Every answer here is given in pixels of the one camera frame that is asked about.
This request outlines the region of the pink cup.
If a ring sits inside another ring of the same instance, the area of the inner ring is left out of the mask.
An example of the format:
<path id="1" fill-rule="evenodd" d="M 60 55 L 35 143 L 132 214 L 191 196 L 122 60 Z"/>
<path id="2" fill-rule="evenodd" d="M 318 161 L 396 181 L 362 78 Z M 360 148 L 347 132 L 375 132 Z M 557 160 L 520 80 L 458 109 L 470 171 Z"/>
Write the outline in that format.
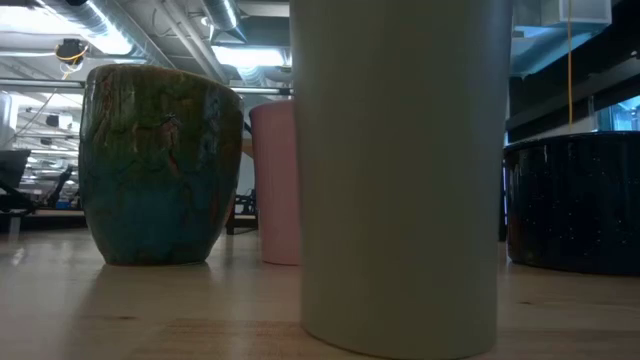
<path id="1" fill-rule="evenodd" d="M 301 262 L 299 191 L 293 102 L 265 103 L 249 113 L 264 262 Z"/>

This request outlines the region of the beige tumbler cup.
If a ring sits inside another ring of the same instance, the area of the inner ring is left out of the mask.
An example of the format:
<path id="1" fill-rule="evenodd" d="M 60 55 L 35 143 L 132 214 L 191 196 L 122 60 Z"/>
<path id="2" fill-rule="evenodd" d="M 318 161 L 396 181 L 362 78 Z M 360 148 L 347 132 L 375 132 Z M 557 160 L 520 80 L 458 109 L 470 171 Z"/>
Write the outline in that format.
<path id="1" fill-rule="evenodd" d="M 512 0 L 290 0 L 301 324 L 456 359 L 497 332 Z"/>

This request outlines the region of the green blue glazed mug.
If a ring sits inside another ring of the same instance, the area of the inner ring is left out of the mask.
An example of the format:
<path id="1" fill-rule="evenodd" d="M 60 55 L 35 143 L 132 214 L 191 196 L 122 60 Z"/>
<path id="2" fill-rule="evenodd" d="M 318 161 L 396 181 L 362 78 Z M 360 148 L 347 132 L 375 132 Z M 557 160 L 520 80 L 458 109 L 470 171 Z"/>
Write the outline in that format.
<path id="1" fill-rule="evenodd" d="M 104 65 L 85 86 L 81 203 L 109 265 L 200 263 L 236 195 L 244 104 L 212 79 L 151 65 Z"/>

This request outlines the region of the black speckled mug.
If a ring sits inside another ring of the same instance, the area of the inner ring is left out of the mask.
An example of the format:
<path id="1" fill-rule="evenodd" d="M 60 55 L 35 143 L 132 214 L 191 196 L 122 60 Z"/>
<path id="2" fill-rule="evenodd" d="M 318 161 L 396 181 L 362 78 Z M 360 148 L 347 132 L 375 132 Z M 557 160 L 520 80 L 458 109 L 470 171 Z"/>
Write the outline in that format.
<path id="1" fill-rule="evenodd" d="M 640 132 L 504 150 L 507 252 L 518 264 L 640 276 Z"/>

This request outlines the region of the black monitor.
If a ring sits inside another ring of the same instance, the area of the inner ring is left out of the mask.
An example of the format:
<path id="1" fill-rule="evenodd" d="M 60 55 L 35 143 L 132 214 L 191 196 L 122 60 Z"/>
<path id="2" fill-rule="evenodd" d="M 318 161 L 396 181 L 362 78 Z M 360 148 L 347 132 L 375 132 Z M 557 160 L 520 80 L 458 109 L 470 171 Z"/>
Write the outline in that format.
<path id="1" fill-rule="evenodd" d="M 26 216 L 36 205 L 19 191 L 30 150 L 0 150 L 0 214 Z"/>

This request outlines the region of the black metal table frame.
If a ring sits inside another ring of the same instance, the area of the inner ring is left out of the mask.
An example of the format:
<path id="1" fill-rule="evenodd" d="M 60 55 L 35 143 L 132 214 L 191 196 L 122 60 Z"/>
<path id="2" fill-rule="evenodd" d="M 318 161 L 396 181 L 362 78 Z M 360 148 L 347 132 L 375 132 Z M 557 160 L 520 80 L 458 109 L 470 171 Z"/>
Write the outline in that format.
<path id="1" fill-rule="evenodd" d="M 8 233 L 11 225 L 18 225 L 21 231 L 48 231 L 87 227 L 84 212 L 78 210 L 38 210 L 23 217 L 0 214 L 0 233 Z"/>

